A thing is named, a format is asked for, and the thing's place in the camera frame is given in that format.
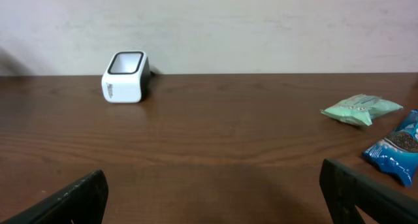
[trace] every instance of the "blue packet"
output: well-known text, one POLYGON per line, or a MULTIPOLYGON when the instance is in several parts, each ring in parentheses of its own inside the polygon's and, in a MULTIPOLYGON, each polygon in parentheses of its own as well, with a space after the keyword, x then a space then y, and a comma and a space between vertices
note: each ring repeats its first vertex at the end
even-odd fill
POLYGON ((418 166, 418 109, 362 154, 382 172, 398 176, 405 186, 412 185, 418 166))

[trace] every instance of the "wooden table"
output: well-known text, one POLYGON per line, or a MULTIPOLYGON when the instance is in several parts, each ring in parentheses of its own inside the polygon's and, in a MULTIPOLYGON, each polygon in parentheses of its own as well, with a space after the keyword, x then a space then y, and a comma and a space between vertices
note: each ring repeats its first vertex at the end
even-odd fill
POLYGON ((156 76, 110 104, 100 76, 0 78, 0 221, 96 168, 103 223, 331 223, 333 158, 418 199, 360 154, 418 108, 418 74, 156 76), (319 113, 352 95, 404 106, 358 129, 319 113))

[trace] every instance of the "wall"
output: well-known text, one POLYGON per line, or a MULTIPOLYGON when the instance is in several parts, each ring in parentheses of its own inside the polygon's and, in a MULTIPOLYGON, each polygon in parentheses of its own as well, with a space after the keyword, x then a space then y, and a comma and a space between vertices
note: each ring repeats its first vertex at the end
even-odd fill
POLYGON ((0 0, 3 74, 102 74, 121 50, 167 74, 413 72, 418 0, 0 0))

